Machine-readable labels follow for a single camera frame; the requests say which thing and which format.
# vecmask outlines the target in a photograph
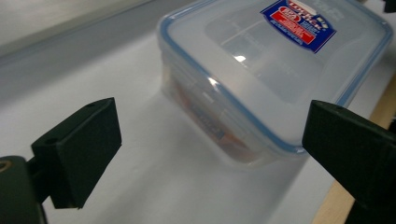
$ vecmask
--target white surface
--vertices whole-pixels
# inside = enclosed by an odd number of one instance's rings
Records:
[[[148,0],[2,0],[0,57]]]
[[[50,224],[312,220],[332,183],[317,163],[233,167],[160,92],[155,25],[187,2],[156,0],[0,62],[1,156],[30,159],[29,146],[40,135],[92,101],[116,98],[123,138],[119,153],[83,209],[54,210],[50,199],[44,202]],[[393,44],[384,66],[352,102],[354,111],[371,113],[395,69],[395,55]]]

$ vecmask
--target plastic food container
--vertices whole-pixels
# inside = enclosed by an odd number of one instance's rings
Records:
[[[305,154],[311,100],[349,104],[392,37],[356,0],[206,0],[158,27],[163,89],[247,165]]]

